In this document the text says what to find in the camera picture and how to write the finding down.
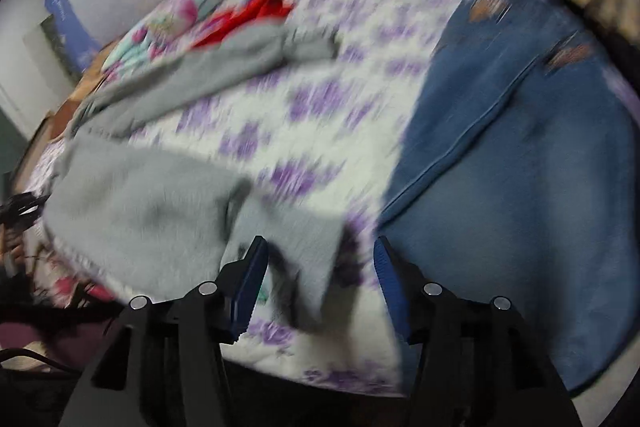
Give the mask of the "grey sweatpants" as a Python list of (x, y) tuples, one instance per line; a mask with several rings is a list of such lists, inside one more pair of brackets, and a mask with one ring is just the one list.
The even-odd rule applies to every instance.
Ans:
[(208, 50), (145, 67), (88, 96), (54, 166), (46, 230), (86, 259), (98, 280), (157, 301), (213, 279), (262, 236), (274, 250), (274, 309), (312, 329), (322, 320), (343, 221), (280, 202), (209, 160), (129, 139), (200, 98), (336, 52), (329, 31), (252, 23)]

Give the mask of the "brown orange pillow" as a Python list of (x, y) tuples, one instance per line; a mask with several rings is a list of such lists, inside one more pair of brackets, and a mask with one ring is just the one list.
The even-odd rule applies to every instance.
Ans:
[(68, 123), (74, 116), (80, 103), (84, 101), (89, 94), (96, 91), (96, 89), (101, 86), (105, 77), (104, 72), (102, 72), (102, 66), (116, 44), (117, 42), (113, 41), (96, 54), (91, 65), (82, 74), (74, 91), (52, 115), (50, 118), (50, 143), (56, 142), (62, 138)]

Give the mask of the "blue printed bag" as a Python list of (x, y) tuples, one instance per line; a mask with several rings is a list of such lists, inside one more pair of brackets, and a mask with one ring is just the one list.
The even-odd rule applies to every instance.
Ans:
[(74, 71), (82, 74), (93, 63), (102, 46), (89, 35), (70, 0), (44, 0), (43, 4), (53, 16), (55, 35), (60, 38), (64, 56)]

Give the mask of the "blue denim jeans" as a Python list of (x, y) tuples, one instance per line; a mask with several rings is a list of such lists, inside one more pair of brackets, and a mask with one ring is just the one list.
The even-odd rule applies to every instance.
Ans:
[(639, 132), (597, 41), (548, 0), (463, 0), (428, 66), (378, 233), (474, 301), (508, 297), (564, 385), (639, 322)]

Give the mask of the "floral folded blanket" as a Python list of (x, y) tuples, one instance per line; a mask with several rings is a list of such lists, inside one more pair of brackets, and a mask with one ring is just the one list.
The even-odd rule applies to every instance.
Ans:
[(139, 20), (105, 59), (101, 72), (137, 68), (164, 54), (224, 0), (165, 0)]

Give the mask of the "purple floral bed sheet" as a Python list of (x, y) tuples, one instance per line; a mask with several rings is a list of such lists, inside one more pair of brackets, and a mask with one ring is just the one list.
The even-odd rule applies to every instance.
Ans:
[[(288, 19), (271, 23), (329, 31), (337, 46), (332, 60), (283, 65), (200, 98), (139, 128), (129, 141), (209, 160), (280, 202), (344, 223), (321, 322), (301, 329), (282, 317), (268, 269), (247, 332), (224, 348), (228, 360), (311, 386), (397, 395), (409, 384), (416, 356), (390, 326), (373, 244), (383, 236), (378, 218), (428, 66), (463, 0), (288, 1), (295, 4)], [(152, 62), (114, 70), (100, 89), (212, 48), (195, 49), (195, 39), (190, 31)], [(98, 280), (86, 259), (43, 228), (66, 260), (117, 299), (142, 295), (114, 279)]]

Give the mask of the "red folded garment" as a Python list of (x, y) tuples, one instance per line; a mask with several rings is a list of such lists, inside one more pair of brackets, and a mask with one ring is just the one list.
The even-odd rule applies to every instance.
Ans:
[(248, 0), (243, 5), (218, 11), (207, 17), (192, 46), (206, 48), (224, 41), (233, 31), (258, 20), (283, 22), (294, 10), (295, 4), (285, 0)]

